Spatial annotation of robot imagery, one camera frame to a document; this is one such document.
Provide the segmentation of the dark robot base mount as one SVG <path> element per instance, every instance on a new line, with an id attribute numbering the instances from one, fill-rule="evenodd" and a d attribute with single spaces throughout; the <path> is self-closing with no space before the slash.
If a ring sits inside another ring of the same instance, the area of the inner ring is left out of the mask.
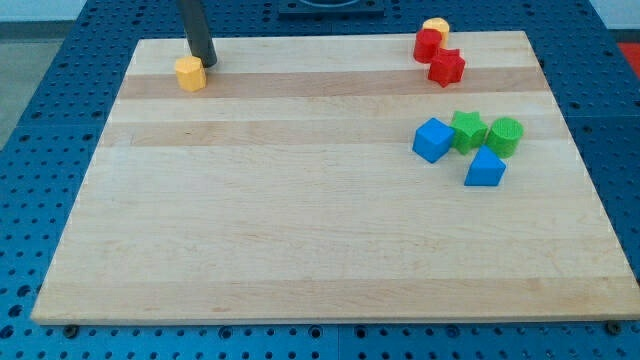
<path id="1" fill-rule="evenodd" d="M 307 16 L 383 15 L 383 0 L 277 0 L 280 18 Z"/>

